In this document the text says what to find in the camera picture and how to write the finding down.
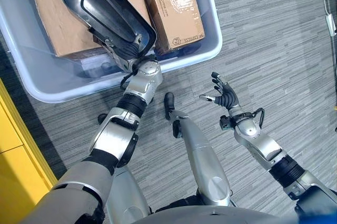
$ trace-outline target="yellow cabinet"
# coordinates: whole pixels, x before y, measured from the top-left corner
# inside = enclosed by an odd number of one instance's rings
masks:
[[[56,178],[0,80],[0,223],[17,223]]]

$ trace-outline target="floor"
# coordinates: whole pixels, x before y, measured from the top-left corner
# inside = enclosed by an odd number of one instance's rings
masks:
[[[152,209],[195,193],[184,143],[172,136],[162,100],[190,114],[214,146],[233,199],[243,208],[288,215],[294,203],[279,184],[223,133],[224,109],[198,99],[213,92],[210,74],[225,75],[247,111],[264,107],[264,131],[302,167],[337,188],[337,126],[333,56],[322,0],[215,0],[223,47],[213,60],[164,74],[138,130],[130,169]],[[23,91],[3,38],[0,76],[55,174],[88,154],[96,117],[115,106],[122,92],[102,91],[62,104],[45,104]]]

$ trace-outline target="silver arm segment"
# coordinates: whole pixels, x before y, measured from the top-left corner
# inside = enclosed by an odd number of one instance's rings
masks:
[[[212,77],[217,84],[215,89],[222,95],[201,95],[200,98],[228,109],[230,125],[226,125],[226,128],[234,129],[236,141],[282,185],[284,192],[292,200],[298,200],[296,211],[325,214],[332,209],[336,210],[337,195],[308,170],[299,166],[274,139],[260,129],[248,115],[250,113],[242,110],[235,92],[221,75],[213,73]]]
[[[139,68],[97,130],[90,155],[71,167],[22,223],[103,222],[114,170],[130,160],[140,118],[161,82],[157,62],[146,62]]]

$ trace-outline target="plastic storage bin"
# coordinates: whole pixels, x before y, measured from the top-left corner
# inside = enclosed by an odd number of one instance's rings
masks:
[[[206,38],[159,58],[163,72],[211,59],[220,52],[222,35],[214,0],[197,2]],[[80,64],[56,57],[34,0],[0,0],[0,29],[25,88],[40,101],[60,103],[92,94],[118,85],[125,75],[117,67],[109,67],[113,72],[104,75],[102,65],[101,77],[92,77],[88,72],[95,59]]]

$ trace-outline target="robotic hand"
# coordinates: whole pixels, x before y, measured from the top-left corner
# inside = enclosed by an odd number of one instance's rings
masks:
[[[222,130],[233,129],[236,141],[246,147],[259,164],[283,187],[292,199],[298,200],[295,211],[298,214],[326,214],[337,208],[337,194],[327,188],[308,170],[304,170],[270,136],[261,130],[264,110],[244,112],[234,90],[218,73],[212,73],[212,82],[221,96],[201,95],[202,100],[225,107],[229,117],[220,118]],[[261,112],[260,124],[253,118]]]

